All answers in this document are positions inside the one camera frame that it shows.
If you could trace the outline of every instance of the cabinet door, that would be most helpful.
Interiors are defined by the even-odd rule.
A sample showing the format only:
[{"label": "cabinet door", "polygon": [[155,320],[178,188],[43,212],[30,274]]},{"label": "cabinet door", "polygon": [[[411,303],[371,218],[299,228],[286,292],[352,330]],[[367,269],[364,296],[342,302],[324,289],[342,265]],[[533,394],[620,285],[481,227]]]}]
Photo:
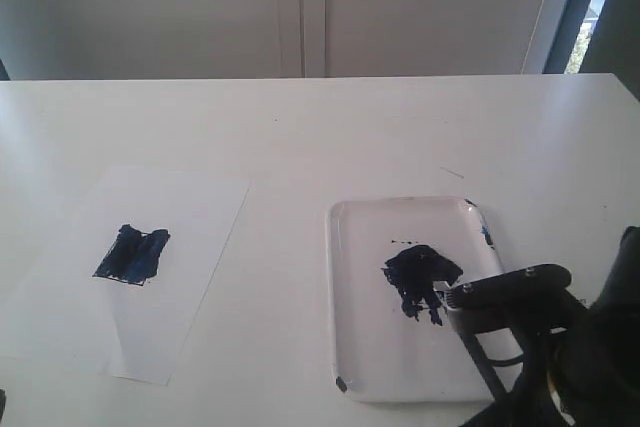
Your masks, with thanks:
[{"label": "cabinet door", "polygon": [[310,76],[541,72],[565,0],[304,0]]},{"label": "cabinet door", "polygon": [[3,0],[0,15],[14,79],[301,74],[299,0]]}]

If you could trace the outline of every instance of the white paper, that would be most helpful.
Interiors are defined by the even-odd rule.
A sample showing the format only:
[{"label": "white paper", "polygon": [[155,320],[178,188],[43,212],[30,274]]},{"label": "white paper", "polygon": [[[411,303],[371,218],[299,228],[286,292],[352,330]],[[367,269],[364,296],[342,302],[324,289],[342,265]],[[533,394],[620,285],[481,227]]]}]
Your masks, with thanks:
[{"label": "white paper", "polygon": [[[0,312],[0,355],[167,384],[248,183],[118,167],[80,205]],[[120,226],[167,229],[143,286],[92,277]]]}]

